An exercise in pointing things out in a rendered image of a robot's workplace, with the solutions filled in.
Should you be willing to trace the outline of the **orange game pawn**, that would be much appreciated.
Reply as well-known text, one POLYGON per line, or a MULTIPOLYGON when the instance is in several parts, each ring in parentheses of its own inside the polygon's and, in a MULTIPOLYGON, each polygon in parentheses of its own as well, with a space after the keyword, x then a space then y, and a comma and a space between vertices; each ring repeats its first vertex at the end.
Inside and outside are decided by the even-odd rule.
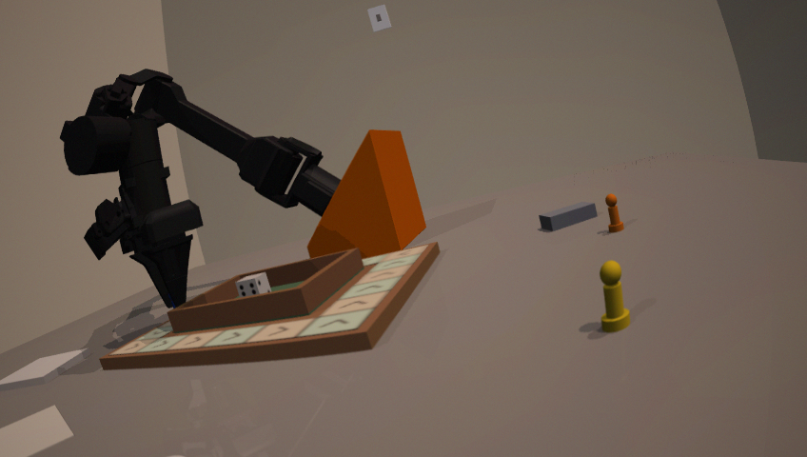
POLYGON ((620 221, 619 213, 618 213, 618 206, 617 197, 614 194, 609 194, 605 198, 605 203, 608 207, 608 213, 610 216, 610 224, 608 225, 609 232, 617 232, 623 230, 623 222, 620 221))

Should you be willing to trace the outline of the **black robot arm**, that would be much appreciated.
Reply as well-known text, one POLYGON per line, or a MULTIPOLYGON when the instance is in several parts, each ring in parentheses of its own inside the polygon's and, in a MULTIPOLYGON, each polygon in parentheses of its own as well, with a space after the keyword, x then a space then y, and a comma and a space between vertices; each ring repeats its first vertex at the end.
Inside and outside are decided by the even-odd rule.
MULTIPOLYGON (((341 179, 318 167, 322 152, 293 137, 254 138, 188 102, 173 78, 143 69, 130 76, 119 74, 113 85, 94 91, 84 116, 65 121, 60 139, 68 170, 88 175, 125 170, 162 160, 158 128, 170 123, 237 163, 241 179, 263 197, 284 208, 299 202, 323 216, 341 179), (145 84, 145 85, 144 85, 145 84), (132 95, 144 85, 131 112, 132 95), (298 175, 291 179, 306 156, 298 175)), ((85 234, 89 248, 100 260, 121 237, 132 238, 132 218, 137 216, 124 188, 121 202, 115 197, 98 205, 96 222, 85 234), (130 223, 129 223, 130 222, 130 223)))

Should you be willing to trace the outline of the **grey die with black pips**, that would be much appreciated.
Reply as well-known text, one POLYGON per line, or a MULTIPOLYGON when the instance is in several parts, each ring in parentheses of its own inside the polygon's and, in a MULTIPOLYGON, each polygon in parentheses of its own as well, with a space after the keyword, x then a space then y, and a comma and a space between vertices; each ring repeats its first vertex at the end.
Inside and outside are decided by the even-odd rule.
POLYGON ((272 292, 265 272, 256 275, 249 275, 244 279, 242 278, 238 282, 235 282, 235 285, 240 298, 272 292))

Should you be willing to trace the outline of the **yellow game pawn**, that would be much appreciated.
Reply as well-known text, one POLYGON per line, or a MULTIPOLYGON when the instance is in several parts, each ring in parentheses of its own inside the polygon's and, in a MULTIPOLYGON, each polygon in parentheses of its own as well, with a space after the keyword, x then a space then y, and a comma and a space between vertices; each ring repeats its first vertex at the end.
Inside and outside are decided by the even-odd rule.
POLYGON ((601 317, 603 332, 617 332, 630 325, 630 313, 623 308, 621 267, 615 261, 605 262, 600 269, 600 279, 604 283, 606 313, 601 317))

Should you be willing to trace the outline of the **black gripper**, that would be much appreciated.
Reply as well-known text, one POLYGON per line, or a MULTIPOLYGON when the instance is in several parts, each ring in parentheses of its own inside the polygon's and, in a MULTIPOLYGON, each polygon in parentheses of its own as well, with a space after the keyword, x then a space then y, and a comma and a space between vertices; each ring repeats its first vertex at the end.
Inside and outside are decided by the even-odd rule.
POLYGON ((171 204, 167 189, 169 166, 162 160, 146 162, 125 170, 121 185, 134 205, 132 238, 120 244, 123 254, 142 264, 167 308, 186 303, 187 268, 192 234, 186 231, 203 225, 199 207, 189 199, 171 204), (171 300, 168 297, 170 295, 171 300))

